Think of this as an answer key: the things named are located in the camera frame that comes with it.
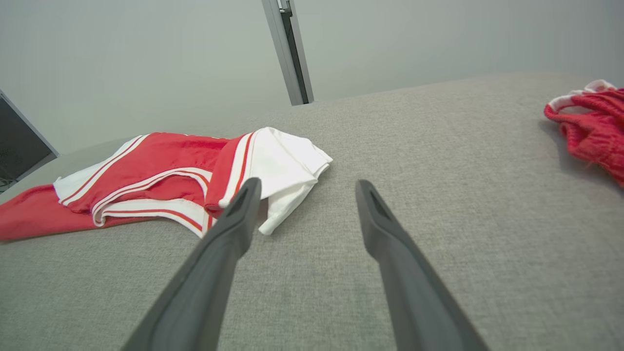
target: clothing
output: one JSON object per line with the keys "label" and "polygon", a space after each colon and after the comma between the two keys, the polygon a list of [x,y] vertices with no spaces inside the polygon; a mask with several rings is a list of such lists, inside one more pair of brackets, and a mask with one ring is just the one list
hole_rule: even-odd
{"label": "clothing", "polygon": [[601,165],[624,187],[624,89],[593,81],[550,101],[544,114],[561,124],[571,155]]}
{"label": "clothing", "polygon": [[268,127],[232,140],[138,136],[108,159],[0,205],[0,239],[151,217],[175,220],[203,237],[250,177],[262,180],[262,199],[269,198],[268,219],[260,227],[268,235],[303,201],[331,161],[309,140]]}

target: white fabric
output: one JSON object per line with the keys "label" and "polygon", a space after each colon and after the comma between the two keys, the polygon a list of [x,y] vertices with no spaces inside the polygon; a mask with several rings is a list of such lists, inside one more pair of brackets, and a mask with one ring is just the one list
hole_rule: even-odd
{"label": "white fabric", "polygon": [[308,195],[332,160],[309,139],[266,127],[255,132],[245,179],[262,181],[268,217],[259,231],[271,235]]}

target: red stripe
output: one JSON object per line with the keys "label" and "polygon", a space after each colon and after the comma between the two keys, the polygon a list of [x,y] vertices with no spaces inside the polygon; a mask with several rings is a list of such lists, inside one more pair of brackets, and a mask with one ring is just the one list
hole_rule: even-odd
{"label": "red stripe", "polygon": [[194,220],[192,220],[191,218],[187,217],[184,214],[181,214],[179,212],[175,212],[172,210],[164,210],[164,209],[160,209],[160,210],[127,210],[127,211],[105,211],[106,214],[114,214],[114,213],[134,213],[134,214],[144,214],[144,213],[154,213],[154,212],[166,212],[168,214],[172,214],[175,215],[177,217],[180,217],[183,220],[186,220],[188,223],[190,223],[192,226],[194,226],[195,228],[197,228],[200,232],[202,231],[202,226],[200,226],[199,224],[197,224],[197,222],[195,222]]}
{"label": "red stripe", "polygon": [[100,169],[97,170],[97,172],[93,173],[93,175],[91,176],[91,178],[89,178],[89,180],[87,180],[78,190],[76,190],[75,193],[71,194],[70,196],[66,197],[62,202],[65,202],[67,199],[71,199],[72,197],[74,197],[76,194],[78,194],[92,179],[93,177],[95,177],[104,167],[106,167],[107,165],[109,165],[111,162],[115,162],[117,161],[117,159],[120,159],[121,157],[125,156],[124,152],[128,151],[132,146],[134,146],[134,144],[137,143],[137,141],[139,141],[141,139],[141,137],[139,137],[137,140],[135,140],[130,146],[128,146],[124,151],[122,151],[121,154],[115,156],[114,159],[106,162],[106,164],[104,164],[102,167],[100,167]]}
{"label": "red stripe", "polygon": [[247,153],[249,152],[249,143],[251,142],[251,138],[253,137],[254,133],[251,133],[249,139],[247,139],[247,145],[245,146],[245,156],[243,156],[243,167],[240,170],[240,177],[238,178],[238,184],[236,185],[236,191],[234,192],[234,195],[236,195],[236,193],[240,189],[240,185],[243,183],[243,178],[245,176],[245,166],[247,165]]}

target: white stripe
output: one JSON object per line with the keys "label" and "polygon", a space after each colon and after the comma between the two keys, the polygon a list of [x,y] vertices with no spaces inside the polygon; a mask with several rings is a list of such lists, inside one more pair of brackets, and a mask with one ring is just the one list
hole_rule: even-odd
{"label": "white stripe", "polygon": [[225,194],[223,195],[223,198],[219,200],[219,207],[221,208],[228,207],[228,205],[230,204],[230,200],[236,192],[236,185],[238,184],[240,172],[243,168],[243,158],[245,157],[247,140],[250,138],[251,134],[252,133],[249,133],[243,136],[236,146],[236,151],[234,152],[234,160],[232,161],[232,169],[230,171],[230,178],[228,179],[228,185],[225,187]]}
{"label": "white stripe", "polygon": [[[136,213],[111,213],[113,211],[148,211],[148,210],[171,210],[186,215],[198,225],[202,226],[198,230],[194,225],[184,218],[171,214],[169,212],[136,212]],[[186,228],[191,230],[200,238],[203,237],[208,230],[208,213],[204,208],[192,201],[185,199],[174,200],[153,200],[153,199],[137,199],[122,202],[116,202],[108,205],[102,214],[102,223],[95,225],[102,227],[106,217],[164,217],[172,219]]]}
{"label": "white stripe", "polygon": [[[77,176],[72,177],[73,176],[72,174],[72,176],[70,175],[69,177],[66,177],[65,179],[67,180],[67,182],[65,183],[63,183],[62,179],[55,182],[54,188],[57,192],[57,195],[59,195],[59,193],[63,193],[65,194],[65,196],[70,196],[69,198],[66,198],[66,199],[62,199],[62,197],[59,196],[59,199],[62,199],[59,201],[59,203],[63,204],[64,206],[67,206],[71,202],[74,202],[80,199],[84,194],[87,193],[87,191],[89,191],[89,189],[91,189],[91,187],[95,184],[95,182],[97,182],[97,180],[100,179],[100,177],[102,177],[102,174],[104,174],[104,172],[106,172],[107,169],[109,169],[112,165],[117,163],[117,161],[121,160],[122,158],[124,158],[124,156],[126,156],[127,154],[131,153],[134,149],[136,149],[148,136],[149,134],[144,135],[144,136],[138,136],[132,139],[131,141],[128,141],[119,150],[117,150],[117,152],[115,152],[113,156],[97,164],[96,165],[97,167],[92,166],[88,168],[89,171],[87,172],[76,172],[75,174]],[[80,189],[80,187],[83,186],[84,182],[86,182],[89,178],[91,178],[91,180],[89,180],[89,182],[86,183],[86,185],[78,193],[71,196],[71,194],[73,194],[76,190]]]}
{"label": "white stripe", "polygon": [[101,222],[102,214],[100,212],[104,208],[104,206],[106,206],[106,204],[112,202],[113,200],[119,198],[122,195],[149,189],[152,186],[154,186],[154,184],[160,182],[161,180],[169,176],[177,175],[177,176],[191,177],[195,179],[199,183],[199,185],[202,187],[203,195],[205,198],[206,193],[208,192],[208,184],[206,184],[206,182],[204,182],[203,179],[199,177],[197,174],[201,174],[209,182],[212,179],[212,173],[209,171],[205,171],[201,168],[196,168],[196,167],[183,167],[183,168],[169,169],[165,172],[161,172],[152,177],[149,177],[148,179],[144,179],[140,182],[136,182],[134,184],[127,185],[121,189],[117,189],[116,191],[110,193],[108,196],[104,197],[102,200],[98,201],[98,203],[96,203],[95,206],[93,206],[93,209],[91,210],[91,213],[93,213],[93,221],[95,222],[96,225]]}

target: gray couch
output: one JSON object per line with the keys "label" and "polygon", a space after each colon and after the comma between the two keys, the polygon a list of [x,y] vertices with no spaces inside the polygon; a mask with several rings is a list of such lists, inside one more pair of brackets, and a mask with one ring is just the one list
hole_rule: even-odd
{"label": "gray couch", "polygon": [[[551,98],[589,81],[486,77],[172,131],[235,137],[272,126],[335,160],[272,236],[255,234],[220,347],[394,347],[379,269],[359,230],[354,185],[363,178],[491,349],[624,349],[621,189],[570,157],[542,114]],[[0,202],[122,143],[62,156]],[[197,242],[162,219],[0,244],[0,349],[118,349]]]}

